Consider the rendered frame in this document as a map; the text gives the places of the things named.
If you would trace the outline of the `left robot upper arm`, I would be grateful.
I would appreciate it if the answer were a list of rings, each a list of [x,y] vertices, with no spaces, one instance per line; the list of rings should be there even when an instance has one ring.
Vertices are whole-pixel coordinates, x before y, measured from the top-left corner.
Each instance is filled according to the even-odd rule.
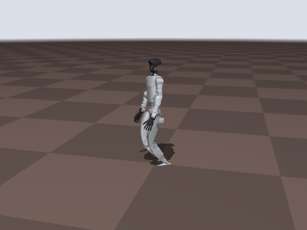
[[[155,78],[155,84],[156,84],[156,91],[158,93],[158,96],[161,97],[161,101],[163,99],[163,84],[164,84],[164,80],[162,78]]]

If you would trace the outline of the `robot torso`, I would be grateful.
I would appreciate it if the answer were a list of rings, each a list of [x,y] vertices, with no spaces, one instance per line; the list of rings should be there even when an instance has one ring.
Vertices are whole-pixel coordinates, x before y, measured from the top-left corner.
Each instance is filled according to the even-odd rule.
[[[156,84],[155,84],[155,78],[159,77],[162,78],[161,76],[157,76],[158,74],[154,74],[154,76],[148,76],[147,78],[147,83],[146,83],[146,87],[147,87],[147,101],[149,102],[153,102],[150,103],[150,109],[149,109],[149,116],[153,113],[154,110],[154,103],[155,103],[155,98],[156,96],[158,96],[158,93],[156,91]],[[161,110],[158,110],[158,114],[161,115]]]

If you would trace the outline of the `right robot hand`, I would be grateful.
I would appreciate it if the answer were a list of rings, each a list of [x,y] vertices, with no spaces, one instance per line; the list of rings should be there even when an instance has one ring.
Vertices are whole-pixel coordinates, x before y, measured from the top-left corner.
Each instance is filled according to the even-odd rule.
[[[140,123],[140,117],[142,115],[143,112],[141,112],[142,108],[139,109],[139,112],[134,116],[134,122],[135,123]]]

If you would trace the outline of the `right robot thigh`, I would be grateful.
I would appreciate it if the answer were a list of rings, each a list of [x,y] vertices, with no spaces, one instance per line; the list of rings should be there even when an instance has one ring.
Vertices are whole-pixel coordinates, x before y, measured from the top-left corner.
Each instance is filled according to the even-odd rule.
[[[150,116],[149,116],[149,112],[145,112],[143,117],[142,117],[142,121],[141,121],[141,127],[140,127],[140,136],[141,136],[141,140],[142,140],[142,143],[143,145],[145,146],[148,146],[148,142],[147,142],[147,132],[148,132],[148,128],[146,130],[146,128],[144,129],[146,123],[143,125],[143,123],[145,121],[147,121],[148,119],[150,119]]]

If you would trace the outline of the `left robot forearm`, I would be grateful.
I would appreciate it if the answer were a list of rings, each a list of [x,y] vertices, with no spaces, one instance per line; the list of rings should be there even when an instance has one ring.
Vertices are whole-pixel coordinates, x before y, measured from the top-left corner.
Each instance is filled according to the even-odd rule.
[[[157,96],[154,103],[154,110],[151,115],[152,118],[155,118],[156,114],[158,113],[159,107],[161,106],[161,97]]]

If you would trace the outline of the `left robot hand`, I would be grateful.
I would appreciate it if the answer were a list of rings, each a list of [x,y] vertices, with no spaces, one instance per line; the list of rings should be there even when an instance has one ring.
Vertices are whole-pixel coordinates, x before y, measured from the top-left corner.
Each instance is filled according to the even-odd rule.
[[[152,115],[152,114],[151,114],[151,115]],[[152,118],[151,115],[150,115],[150,119],[148,119],[147,121],[145,121],[145,122],[143,123],[143,125],[146,123],[144,129],[146,128],[146,126],[147,126],[147,128],[148,128],[148,126],[149,126],[148,131],[149,131],[149,129],[150,129],[150,131],[151,131],[152,126],[153,126],[153,124],[154,124],[154,120],[155,120],[155,118],[156,118],[156,116],[155,116],[155,118]],[[150,128],[150,126],[151,126],[151,128]],[[146,128],[146,130],[147,130],[147,128]]]

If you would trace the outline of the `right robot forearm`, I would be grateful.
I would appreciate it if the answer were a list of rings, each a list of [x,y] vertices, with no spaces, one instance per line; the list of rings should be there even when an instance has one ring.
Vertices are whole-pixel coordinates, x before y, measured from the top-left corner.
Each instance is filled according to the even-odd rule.
[[[143,96],[143,102],[141,104],[141,108],[142,108],[141,112],[145,111],[145,108],[147,107],[147,103],[148,103],[147,98]]]

